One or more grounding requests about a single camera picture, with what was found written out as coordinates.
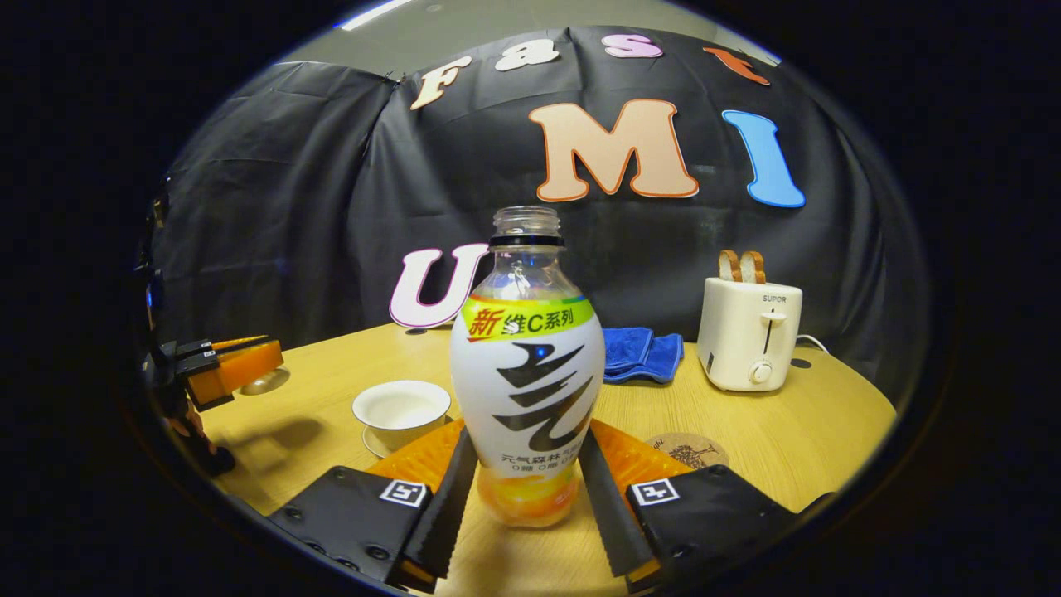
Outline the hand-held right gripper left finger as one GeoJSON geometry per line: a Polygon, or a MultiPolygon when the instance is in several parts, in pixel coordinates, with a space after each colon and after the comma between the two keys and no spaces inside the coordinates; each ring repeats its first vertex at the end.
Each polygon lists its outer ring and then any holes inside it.
{"type": "Polygon", "coordinates": [[[434,592],[448,575],[477,454],[462,419],[366,471],[333,466],[269,521],[352,573],[434,592]]]}

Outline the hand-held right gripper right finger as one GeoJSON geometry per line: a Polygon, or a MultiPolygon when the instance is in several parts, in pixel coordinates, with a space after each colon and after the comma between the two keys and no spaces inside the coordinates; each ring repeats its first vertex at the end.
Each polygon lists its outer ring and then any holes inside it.
{"type": "Polygon", "coordinates": [[[807,517],[728,466],[690,468],[601,420],[579,466],[610,568],[633,594],[713,579],[807,517]]]}

